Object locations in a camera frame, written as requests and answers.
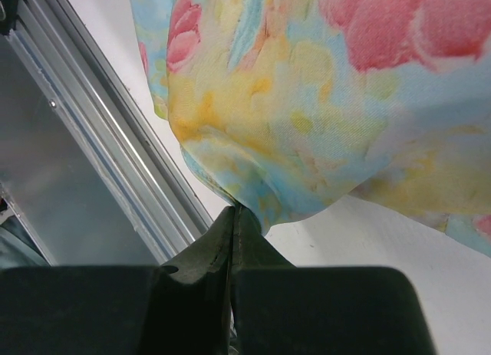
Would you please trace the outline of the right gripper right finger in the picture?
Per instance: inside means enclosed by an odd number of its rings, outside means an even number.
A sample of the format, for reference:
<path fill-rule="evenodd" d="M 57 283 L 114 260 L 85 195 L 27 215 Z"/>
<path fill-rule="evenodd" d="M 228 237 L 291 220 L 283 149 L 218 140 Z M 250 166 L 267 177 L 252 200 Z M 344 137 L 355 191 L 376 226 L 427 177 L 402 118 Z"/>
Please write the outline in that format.
<path fill-rule="evenodd" d="M 232 309 L 241 354 L 434 354 L 417 292 L 397 269 L 298 268 L 235 210 Z"/>

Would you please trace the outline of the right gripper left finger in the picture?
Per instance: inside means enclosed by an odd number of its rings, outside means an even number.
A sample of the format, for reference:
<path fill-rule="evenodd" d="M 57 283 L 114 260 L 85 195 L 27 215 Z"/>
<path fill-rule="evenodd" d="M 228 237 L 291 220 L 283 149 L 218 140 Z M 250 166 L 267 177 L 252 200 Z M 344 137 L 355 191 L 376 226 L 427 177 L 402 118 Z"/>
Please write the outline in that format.
<path fill-rule="evenodd" d="M 235 210 L 161 266 L 1 273 L 3 354 L 225 354 Z"/>

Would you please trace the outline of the pastel floral skirt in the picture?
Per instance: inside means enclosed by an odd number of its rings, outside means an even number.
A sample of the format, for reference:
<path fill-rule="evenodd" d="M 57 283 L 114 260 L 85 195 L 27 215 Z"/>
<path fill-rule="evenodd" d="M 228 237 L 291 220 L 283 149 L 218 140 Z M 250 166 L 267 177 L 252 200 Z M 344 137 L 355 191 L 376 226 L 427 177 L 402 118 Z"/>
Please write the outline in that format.
<path fill-rule="evenodd" d="M 264 229 L 350 195 L 490 253 L 490 0 L 130 0 L 154 110 Z"/>

